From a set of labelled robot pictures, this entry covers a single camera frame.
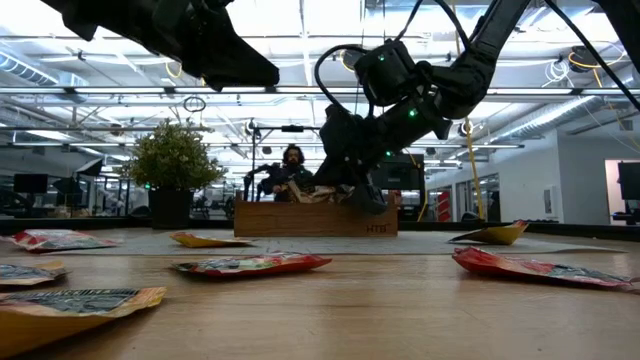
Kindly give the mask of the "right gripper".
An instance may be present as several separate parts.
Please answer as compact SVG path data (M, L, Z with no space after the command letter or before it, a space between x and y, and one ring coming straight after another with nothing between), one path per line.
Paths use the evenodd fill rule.
M373 184L371 178L371 170L377 166L376 162L365 162L356 150L325 151L325 154L323 163L313 176L317 188L333 190L344 196L350 196L353 192L342 203L363 213L381 215L387 210L382 190Z

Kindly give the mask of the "orange tea bag sachet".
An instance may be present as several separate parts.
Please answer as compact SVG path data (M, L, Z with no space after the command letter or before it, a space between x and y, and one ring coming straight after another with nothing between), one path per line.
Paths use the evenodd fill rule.
M67 289L0 293L0 359L159 305L167 289Z
M61 261L33 266L0 264L0 286L34 286L56 281L68 273Z
M242 239L221 239L215 237L205 237L187 232L171 233L169 237L179 244L189 248L221 248L221 247L244 247L251 246L251 240Z
M516 221L506 226L492 226L462 234L449 240L449 243L475 241L491 245L512 245L527 229L529 224Z

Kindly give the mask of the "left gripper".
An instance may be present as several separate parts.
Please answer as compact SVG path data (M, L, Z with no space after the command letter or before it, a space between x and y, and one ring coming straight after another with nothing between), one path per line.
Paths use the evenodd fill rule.
M235 31L226 6L232 0L158 0L152 25L166 54L212 88L272 87L279 68Z

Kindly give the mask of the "black monitor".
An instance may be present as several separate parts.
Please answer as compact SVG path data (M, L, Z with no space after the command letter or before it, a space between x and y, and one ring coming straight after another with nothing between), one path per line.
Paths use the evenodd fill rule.
M385 188L390 190L424 189L424 156L397 154L385 159Z
M19 173L13 177L13 191L16 193L43 194L47 189L47 174Z
M618 172L622 199L640 201L640 162L620 162Z

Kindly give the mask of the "wooden compartment tray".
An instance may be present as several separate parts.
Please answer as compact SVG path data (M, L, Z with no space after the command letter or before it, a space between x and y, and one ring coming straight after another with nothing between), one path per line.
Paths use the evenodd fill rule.
M397 209L371 215L334 203L235 201L236 237L395 237Z

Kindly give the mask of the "red object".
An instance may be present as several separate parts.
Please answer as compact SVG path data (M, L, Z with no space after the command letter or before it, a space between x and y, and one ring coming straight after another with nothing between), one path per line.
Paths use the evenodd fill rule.
M438 194L436 215L438 222L449 222L451 220L451 201L449 191L443 191Z

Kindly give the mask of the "person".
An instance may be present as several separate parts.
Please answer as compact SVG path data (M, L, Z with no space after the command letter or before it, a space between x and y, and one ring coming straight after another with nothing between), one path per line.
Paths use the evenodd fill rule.
M293 181L299 190L312 192L315 189L313 173L304 167L304 154L295 144L290 144L283 153L282 167L262 181L266 195L273 194L275 202L289 202L287 185Z

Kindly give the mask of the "red strawberry tea bag sachet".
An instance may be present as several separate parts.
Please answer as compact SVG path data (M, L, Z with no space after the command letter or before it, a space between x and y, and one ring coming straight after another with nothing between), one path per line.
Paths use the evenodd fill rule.
M470 274L486 278L630 292L640 295L640 277L611 274L562 263L510 257L477 247L455 248L451 258Z
M332 258L314 254L274 252L245 257L174 263L171 267L180 272L223 278L305 272L328 265L331 262Z
M27 229L12 236L0 236L30 253L47 253L117 247L123 240L96 237L68 229Z

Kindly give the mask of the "black metal frame stand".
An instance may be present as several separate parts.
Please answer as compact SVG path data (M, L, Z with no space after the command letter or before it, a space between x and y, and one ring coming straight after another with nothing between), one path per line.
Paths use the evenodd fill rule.
M258 147L257 141L257 133L258 131L265 130L266 133L261 137L261 141L267 139L269 135L273 131L280 131L285 133L302 133L304 131L319 131L319 127L314 126L303 126L303 125L281 125L281 126L258 126L251 121L250 124L253 126L252 128L252 137L251 137L251 174L249 175L250 183L245 186L245 189L250 189L249 197L252 201L255 200L256 196L256 185L255 185L255 175L256 172L256 150Z

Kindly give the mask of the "green potted artificial plant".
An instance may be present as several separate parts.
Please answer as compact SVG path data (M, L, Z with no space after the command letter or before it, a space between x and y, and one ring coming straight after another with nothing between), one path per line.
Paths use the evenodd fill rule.
M136 139L132 156L117 173L148 185L151 227L185 229L194 193L222 179L226 169L208 155L205 129L164 121Z

